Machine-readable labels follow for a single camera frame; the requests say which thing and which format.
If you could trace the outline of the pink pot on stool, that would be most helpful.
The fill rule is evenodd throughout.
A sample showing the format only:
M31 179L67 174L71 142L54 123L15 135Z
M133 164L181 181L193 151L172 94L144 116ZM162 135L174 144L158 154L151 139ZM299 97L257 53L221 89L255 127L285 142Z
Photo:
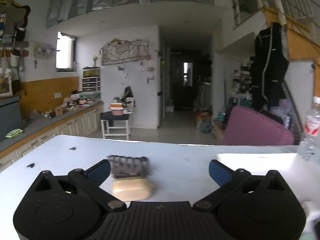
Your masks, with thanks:
M124 115L124 106L122 102L112 102L109 105L111 114L114 116Z

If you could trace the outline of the beige earbuds case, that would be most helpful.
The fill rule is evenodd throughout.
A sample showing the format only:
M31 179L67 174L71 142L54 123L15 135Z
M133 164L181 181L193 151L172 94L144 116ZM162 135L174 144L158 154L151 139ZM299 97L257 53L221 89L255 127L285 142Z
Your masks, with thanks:
M146 178L121 178L112 182L112 195L123 202L140 201L148 199L154 188Z

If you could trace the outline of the small drawer organizer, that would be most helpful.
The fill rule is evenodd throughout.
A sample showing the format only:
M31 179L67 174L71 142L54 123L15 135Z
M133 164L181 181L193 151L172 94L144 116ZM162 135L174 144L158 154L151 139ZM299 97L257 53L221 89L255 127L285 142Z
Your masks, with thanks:
M85 93L101 91L100 67L82 69L82 91Z

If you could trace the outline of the white cabinet counter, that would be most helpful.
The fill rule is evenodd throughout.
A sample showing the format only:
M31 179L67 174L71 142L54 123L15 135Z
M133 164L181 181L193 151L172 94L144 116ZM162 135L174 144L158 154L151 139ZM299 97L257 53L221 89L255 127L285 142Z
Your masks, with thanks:
M104 103L98 101L52 119L39 117L13 139L1 141L1 171L57 135L86 137L100 126Z

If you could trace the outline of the white shallow tray box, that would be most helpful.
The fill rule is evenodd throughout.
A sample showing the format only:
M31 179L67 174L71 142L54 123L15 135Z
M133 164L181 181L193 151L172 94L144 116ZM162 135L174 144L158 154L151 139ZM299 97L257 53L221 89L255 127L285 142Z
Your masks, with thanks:
M319 167L297 153L220 153L217 160L227 167L243 168L253 175L278 171L306 213L305 233L313 233L319 221Z

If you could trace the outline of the beige printed tote bag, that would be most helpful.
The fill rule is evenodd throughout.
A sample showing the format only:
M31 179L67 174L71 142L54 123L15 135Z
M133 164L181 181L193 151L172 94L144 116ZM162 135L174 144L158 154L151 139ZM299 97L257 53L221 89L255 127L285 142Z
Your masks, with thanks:
M1 48L0 98L9 98L12 92L12 71L4 48Z

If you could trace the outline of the grey storage box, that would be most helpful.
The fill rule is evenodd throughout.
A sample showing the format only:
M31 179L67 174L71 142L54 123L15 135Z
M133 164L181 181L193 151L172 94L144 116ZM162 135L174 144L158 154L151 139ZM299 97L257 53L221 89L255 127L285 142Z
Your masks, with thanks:
M0 104L0 141L13 129L23 128L20 111L20 97L1 99Z

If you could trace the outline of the purple sofa chair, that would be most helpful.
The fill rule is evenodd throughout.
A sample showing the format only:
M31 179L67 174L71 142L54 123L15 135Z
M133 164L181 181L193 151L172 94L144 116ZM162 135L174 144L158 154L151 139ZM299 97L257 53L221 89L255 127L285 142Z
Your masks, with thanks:
M243 106L232 109L222 140L222 144L227 146L283 146L293 143L293 133L284 125Z

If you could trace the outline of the green wipes pack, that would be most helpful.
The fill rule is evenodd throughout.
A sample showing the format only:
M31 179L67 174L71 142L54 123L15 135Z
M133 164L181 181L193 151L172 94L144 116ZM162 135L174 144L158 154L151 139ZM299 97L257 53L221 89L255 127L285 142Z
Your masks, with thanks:
M10 131L9 133L7 133L5 135L5 138L12 139L12 138L19 136L22 133L23 133L22 129L19 129L19 128L13 129L12 131Z

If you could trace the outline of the dark grey hair claw clip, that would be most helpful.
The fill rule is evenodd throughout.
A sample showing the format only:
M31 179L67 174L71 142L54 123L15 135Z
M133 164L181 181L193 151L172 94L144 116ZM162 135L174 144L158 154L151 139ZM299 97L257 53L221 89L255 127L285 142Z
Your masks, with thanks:
M147 157L126 157L121 155L109 155L111 175L114 179L142 177L149 174L149 160Z

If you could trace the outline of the dark stool with white legs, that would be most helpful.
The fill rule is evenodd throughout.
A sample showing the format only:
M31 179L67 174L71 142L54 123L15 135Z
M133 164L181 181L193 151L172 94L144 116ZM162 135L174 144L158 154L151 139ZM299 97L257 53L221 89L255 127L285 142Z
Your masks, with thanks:
M100 114L100 122L103 139L110 137L130 139L130 114L112 115L112 112L104 112Z

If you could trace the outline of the black hanging jacket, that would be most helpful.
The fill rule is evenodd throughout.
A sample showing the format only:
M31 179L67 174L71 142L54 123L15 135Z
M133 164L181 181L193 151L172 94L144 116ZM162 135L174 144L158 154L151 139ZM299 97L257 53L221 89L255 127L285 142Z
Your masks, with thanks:
M251 64L252 108L260 111L264 106L278 106L284 98L282 84L289 66L282 39L285 28L279 23L260 31L254 41L254 60Z

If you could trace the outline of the clear water bottle red label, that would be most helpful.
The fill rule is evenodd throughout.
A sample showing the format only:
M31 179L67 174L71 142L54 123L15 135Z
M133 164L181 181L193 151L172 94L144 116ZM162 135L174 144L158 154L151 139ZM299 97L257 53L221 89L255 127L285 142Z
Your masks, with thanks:
M300 137L298 154L306 161L314 155L315 139L319 135L319 96L314 96L312 105L307 112L303 133Z

